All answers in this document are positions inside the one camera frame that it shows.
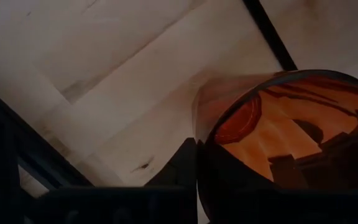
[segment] black beam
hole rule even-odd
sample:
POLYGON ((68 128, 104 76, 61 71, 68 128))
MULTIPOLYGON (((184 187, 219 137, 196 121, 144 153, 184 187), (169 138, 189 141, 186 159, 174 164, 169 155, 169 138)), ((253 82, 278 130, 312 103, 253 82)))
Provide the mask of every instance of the black beam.
POLYGON ((259 0, 242 0, 285 71, 298 70, 259 0))
POLYGON ((18 163, 48 189, 92 186, 62 155, 0 99, 0 123, 8 125, 18 163))

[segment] dark object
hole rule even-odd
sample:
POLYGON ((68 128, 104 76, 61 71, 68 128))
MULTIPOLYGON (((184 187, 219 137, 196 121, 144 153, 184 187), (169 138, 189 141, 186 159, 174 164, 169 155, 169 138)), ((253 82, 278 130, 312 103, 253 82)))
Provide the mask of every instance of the dark object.
POLYGON ((298 70, 259 0, 242 0, 284 71, 298 70))
POLYGON ((61 186, 92 186, 47 141, 0 99, 0 142, 17 155, 17 163, 48 189, 61 186))

